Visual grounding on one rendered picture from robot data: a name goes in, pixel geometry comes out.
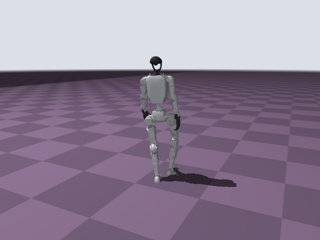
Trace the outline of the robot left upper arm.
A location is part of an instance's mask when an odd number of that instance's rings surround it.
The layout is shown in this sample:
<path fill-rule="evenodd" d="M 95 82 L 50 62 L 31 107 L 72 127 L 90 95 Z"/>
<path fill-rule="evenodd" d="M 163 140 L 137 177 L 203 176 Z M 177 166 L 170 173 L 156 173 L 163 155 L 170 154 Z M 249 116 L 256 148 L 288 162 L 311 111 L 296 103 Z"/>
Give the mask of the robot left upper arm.
<path fill-rule="evenodd" d="M 141 99 L 146 100 L 148 98 L 147 92 L 147 83 L 146 83 L 147 76 L 143 77 L 140 80 L 140 91 L 141 91 Z"/>

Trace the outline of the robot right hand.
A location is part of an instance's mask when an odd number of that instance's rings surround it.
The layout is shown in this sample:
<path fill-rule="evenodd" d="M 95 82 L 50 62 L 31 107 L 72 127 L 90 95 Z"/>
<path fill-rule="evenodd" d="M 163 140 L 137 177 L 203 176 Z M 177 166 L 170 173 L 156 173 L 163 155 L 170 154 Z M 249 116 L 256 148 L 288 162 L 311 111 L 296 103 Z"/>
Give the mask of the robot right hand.
<path fill-rule="evenodd" d="M 180 127 L 180 116 L 178 117 L 177 114 L 174 115 L 175 119 L 176 119 L 176 129 L 174 129 L 174 131 L 178 130 Z"/>

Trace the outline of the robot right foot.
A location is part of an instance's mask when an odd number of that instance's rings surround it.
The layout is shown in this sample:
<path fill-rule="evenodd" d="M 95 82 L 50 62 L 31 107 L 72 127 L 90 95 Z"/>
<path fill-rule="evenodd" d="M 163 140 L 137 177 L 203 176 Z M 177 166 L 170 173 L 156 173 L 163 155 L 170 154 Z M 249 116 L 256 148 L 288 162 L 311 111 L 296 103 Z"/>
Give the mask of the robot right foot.
<path fill-rule="evenodd" d="M 176 175 L 177 173 L 174 170 L 168 169 L 165 174 L 166 175 Z"/>

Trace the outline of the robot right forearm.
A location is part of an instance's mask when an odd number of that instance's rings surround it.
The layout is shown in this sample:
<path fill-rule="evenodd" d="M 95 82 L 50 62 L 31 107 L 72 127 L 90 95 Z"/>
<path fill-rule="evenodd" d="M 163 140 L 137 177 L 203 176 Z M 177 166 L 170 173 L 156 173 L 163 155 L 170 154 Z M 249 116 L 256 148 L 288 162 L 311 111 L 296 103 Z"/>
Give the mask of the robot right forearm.
<path fill-rule="evenodd" d="M 179 113 L 179 107 L 178 107 L 178 98 L 176 94 L 174 95 L 174 101 L 171 102 L 171 105 L 172 105 L 174 116 L 175 114 L 177 114 L 179 117 L 180 113 Z"/>

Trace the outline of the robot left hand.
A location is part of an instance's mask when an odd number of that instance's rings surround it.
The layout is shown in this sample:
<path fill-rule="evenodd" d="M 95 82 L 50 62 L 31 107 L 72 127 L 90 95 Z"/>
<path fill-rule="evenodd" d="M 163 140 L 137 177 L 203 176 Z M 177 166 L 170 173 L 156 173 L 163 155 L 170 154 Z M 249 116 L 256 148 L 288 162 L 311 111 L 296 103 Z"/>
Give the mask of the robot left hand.
<path fill-rule="evenodd" d="M 144 112 L 144 110 L 142 110 L 142 113 L 143 113 L 143 117 L 144 117 L 144 120 L 147 116 L 151 115 L 148 110 L 146 112 Z"/>

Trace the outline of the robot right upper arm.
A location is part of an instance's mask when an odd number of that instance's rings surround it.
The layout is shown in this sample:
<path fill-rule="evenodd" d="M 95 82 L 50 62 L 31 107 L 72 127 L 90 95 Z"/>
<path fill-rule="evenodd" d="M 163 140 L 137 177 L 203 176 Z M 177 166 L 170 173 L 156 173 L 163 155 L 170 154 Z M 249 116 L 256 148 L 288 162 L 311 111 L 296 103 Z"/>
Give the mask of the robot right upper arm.
<path fill-rule="evenodd" d="M 168 90 L 169 90 L 169 100 L 174 101 L 175 95 L 175 79 L 172 76 L 165 75 L 165 80 L 168 83 Z"/>

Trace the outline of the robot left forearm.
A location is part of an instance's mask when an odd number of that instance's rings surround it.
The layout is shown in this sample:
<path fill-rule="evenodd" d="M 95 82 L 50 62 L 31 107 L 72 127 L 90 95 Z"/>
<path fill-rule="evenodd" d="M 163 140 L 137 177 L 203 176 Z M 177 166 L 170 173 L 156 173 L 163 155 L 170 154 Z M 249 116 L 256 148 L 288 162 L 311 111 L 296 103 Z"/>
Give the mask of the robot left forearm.
<path fill-rule="evenodd" d="M 144 110 L 144 112 L 146 112 L 147 111 L 147 104 L 146 104 L 147 100 L 146 99 L 141 99 L 141 95 L 140 95 L 141 110 Z"/>

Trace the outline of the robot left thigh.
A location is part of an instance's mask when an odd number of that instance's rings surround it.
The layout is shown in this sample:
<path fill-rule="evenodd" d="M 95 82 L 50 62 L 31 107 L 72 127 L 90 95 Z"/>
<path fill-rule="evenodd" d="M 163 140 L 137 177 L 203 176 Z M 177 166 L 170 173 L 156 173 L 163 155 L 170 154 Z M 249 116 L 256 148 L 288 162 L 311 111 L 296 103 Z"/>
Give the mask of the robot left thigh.
<path fill-rule="evenodd" d="M 153 115 L 149 115 L 145 118 L 144 123 L 146 124 L 146 130 L 149 137 L 152 153 L 158 152 L 158 145 L 156 140 L 156 124 L 153 122 Z"/>

